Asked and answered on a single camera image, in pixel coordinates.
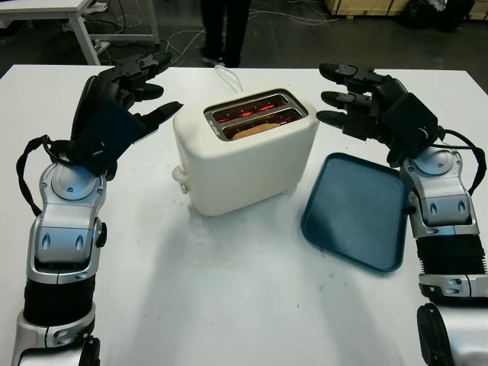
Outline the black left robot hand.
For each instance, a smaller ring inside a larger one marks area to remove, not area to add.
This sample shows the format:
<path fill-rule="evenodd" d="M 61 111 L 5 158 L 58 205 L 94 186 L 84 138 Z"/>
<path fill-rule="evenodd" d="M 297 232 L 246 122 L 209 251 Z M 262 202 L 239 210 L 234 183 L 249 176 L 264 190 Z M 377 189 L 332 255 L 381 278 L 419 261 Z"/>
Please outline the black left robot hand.
<path fill-rule="evenodd" d="M 128 110 L 137 102 L 160 98 L 164 88 L 149 81 L 171 64 L 170 52 L 138 53 L 116 60 L 111 68 L 90 77 L 79 99 L 70 139 L 74 140 L 95 112 L 110 101 Z"/>

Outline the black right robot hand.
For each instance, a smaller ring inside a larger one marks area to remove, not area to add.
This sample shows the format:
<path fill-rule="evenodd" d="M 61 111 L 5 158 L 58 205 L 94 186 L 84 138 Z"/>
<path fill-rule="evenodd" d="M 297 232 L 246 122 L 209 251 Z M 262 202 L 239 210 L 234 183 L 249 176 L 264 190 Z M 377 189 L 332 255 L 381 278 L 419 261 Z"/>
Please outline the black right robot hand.
<path fill-rule="evenodd" d="M 391 134 L 381 126 L 386 111 L 407 94 L 403 84 L 390 75 L 377 74 L 374 69 L 346 64 L 322 63 L 322 77 L 346 92 L 324 91 L 321 99 L 335 111 L 318 111 L 316 118 L 359 140 L 388 143 Z"/>

